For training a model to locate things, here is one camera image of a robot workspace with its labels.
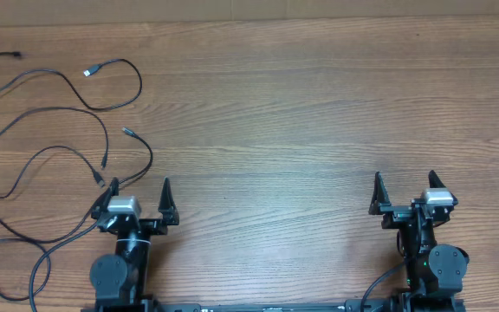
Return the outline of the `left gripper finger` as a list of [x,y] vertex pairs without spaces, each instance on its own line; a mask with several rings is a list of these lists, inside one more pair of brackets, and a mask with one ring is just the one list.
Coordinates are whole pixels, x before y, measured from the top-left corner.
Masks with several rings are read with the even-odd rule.
[[164,178],[158,211],[166,225],[179,225],[178,209],[172,197],[170,180],[167,177]]
[[94,220],[108,213],[108,206],[113,196],[119,195],[119,180],[113,177],[109,187],[94,201],[90,208],[90,217]]

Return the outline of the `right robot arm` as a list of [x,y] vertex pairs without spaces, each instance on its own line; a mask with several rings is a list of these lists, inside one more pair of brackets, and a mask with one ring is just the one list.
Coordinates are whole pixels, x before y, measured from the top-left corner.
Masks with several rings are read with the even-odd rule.
[[[393,205],[380,172],[375,173],[369,213],[383,217],[381,227],[397,230],[397,248],[402,263],[377,278],[360,300],[361,311],[464,311],[455,295],[463,290],[470,257],[466,251],[439,244],[434,230],[450,221],[457,198],[433,171],[429,186],[408,205]],[[371,301],[374,288],[399,270],[405,270],[405,289],[387,299]]]

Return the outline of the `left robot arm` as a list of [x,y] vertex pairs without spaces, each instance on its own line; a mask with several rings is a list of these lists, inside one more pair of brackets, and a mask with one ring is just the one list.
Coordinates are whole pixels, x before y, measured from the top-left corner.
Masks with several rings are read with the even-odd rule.
[[164,179],[160,218],[142,218],[134,196],[119,195],[119,181],[93,203],[91,218],[101,232],[116,236],[115,252],[98,257],[90,269],[95,290],[94,311],[162,311],[159,301],[146,293],[151,237],[164,236],[179,224],[169,179]]

